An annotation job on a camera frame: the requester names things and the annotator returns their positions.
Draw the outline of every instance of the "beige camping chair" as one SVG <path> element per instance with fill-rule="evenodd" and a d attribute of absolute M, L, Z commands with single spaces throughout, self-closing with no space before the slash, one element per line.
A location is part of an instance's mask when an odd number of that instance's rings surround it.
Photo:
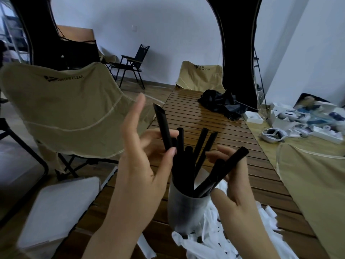
<path fill-rule="evenodd" d="M 123 151 L 120 127 L 134 100 L 123 94 L 105 65 L 94 62 L 78 70 L 56 71 L 11 63 L 0 71 L 0 87 L 39 142 L 43 158 L 56 170 L 77 176 L 61 154 L 90 158 L 93 164 Z M 152 104 L 147 104 L 139 134 L 154 115 Z M 58 157 L 66 169 L 59 167 Z"/>
<path fill-rule="evenodd" d="M 222 66 L 194 65 L 183 61 L 176 84 L 184 89 L 204 92 L 208 89 L 224 93 Z"/>

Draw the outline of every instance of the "slatted table top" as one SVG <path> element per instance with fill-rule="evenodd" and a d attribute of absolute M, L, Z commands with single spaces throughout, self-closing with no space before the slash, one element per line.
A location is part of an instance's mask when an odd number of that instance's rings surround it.
<path fill-rule="evenodd" d="M 201 129 L 206 127 L 210 132 L 218 132 L 215 145 L 248 148 L 249 179 L 255 199 L 263 205 L 270 205 L 277 213 L 278 227 L 284 230 L 280 232 L 284 240 L 300 259 L 329 259 L 246 123 L 243 120 L 230 121 L 219 113 L 205 109 L 197 102 L 201 94 L 198 91 L 178 88 L 172 92 L 163 107 L 169 127 L 184 128 L 185 145 L 195 147 Z M 158 123 L 154 120 L 150 128 L 157 127 Z M 151 160 L 153 171 L 157 170 L 158 165 L 159 160 Z M 206 160 L 203 167 L 210 171 L 212 166 L 213 164 Z M 90 237 L 105 218 L 115 181 L 116 176 L 104 187 L 75 229 L 58 248 L 54 258 L 82 257 Z M 149 245 L 157 253 L 158 259 L 186 259 L 185 249 L 175 245 L 171 238 L 172 230 L 167 221 L 168 189 L 169 183 L 153 220 L 143 233 Z M 136 246 L 132 259 L 142 258 L 144 255 Z"/>

